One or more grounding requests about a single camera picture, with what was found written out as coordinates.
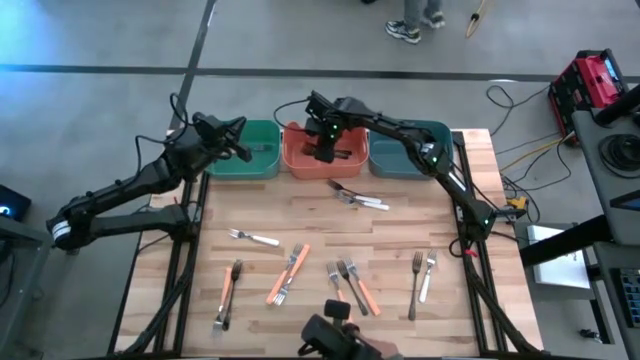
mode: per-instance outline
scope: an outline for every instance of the yellow cable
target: yellow cable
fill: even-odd
[[[529,151],[528,153],[526,153],[526,154],[520,156],[519,158],[517,158],[516,160],[512,161],[509,165],[507,165],[507,166],[503,167],[502,169],[500,169],[500,172],[503,172],[503,171],[507,170],[508,168],[512,167],[513,165],[519,163],[520,161],[526,159],[527,157],[529,157],[529,156],[531,156],[531,155],[533,155],[533,154],[535,154],[537,152],[549,149],[550,147],[552,147],[552,146],[558,144],[559,142],[561,142],[562,140],[564,140],[564,139],[558,139],[558,140],[552,141],[552,142],[550,142],[550,143],[548,143],[546,145],[540,146],[539,148],[537,148],[535,150]]]
[[[484,14],[486,13],[485,5],[486,5],[486,0],[482,0],[482,2],[480,3],[480,7],[478,7],[478,10],[475,13],[473,13],[473,15],[478,15],[478,18],[477,19],[472,18],[471,21],[469,21],[469,26],[467,26],[467,32],[466,32],[467,39],[473,36],[473,33],[475,33],[478,27],[480,26],[480,22],[482,21],[482,18],[484,18]]]

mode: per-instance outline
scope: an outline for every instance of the sneaker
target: sneaker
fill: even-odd
[[[407,30],[404,21],[388,21],[384,27],[387,34],[396,39],[402,39],[409,44],[417,44],[422,39],[420,37],[420,29]]]
[[[420,17],[420,21],[425,25],[429,25],[432,29],[438,29],[444,26],[444,14],[442,11],[436,11],[431,14],[431,16],[427,17],[423,13]]]

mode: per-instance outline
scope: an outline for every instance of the person's leg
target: person's leg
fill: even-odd
[[[442,0],[429,0],[427,7],[422,12],[420,21],[433,29],[444,26],[444,14],[442,13]]]
[[[420,37],[420,12],[422,0],[404,0],[404,20],[388,21],[385,30],[396,39],[417,44]]]

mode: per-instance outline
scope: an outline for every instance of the plastic bin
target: plastic bin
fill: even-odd
[[[445,150],[449,158],[453,159],[453,139],[451,130],[438,121],[407,120],[404,124],[428,129],[438,141],[446,143]],[[426,180],[431,177],[422,174],[407,157],[404,146],[397,140],[375,133],[369,133],[369,171],[377,177]]]
[[[301,129],[291,122],[287,127]],[[331,164],[318,161],[313,156],[302,153],[305,143],[317,143],[317,137],[311,137],[301,131],[285,129],[282,139],[282,158],[291,169],[291,174],[298,179],[328,179],[348,178],[358,176],[362,165],[367,161],[369,149],[367,146],[367,133],[364,128],[345,130],[342,137],[336,143],[338,150],[350,150],[353,152],[348,159],[336,158]]]
[[[280,128],[271,120],[249,120],[240,142],[251,149],[252,160],[244,162],[237,156],[218,160],[207,171],[218,180],[271,179],[280,171]]]

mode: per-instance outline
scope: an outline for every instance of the jeans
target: jeans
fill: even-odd
[[[442,0],[427,0],[427,7],[422,9],[423,0],[404,0],[404,22],[407,29],[415,29],[420,24],[420,12],[426,18],[440,11]]]

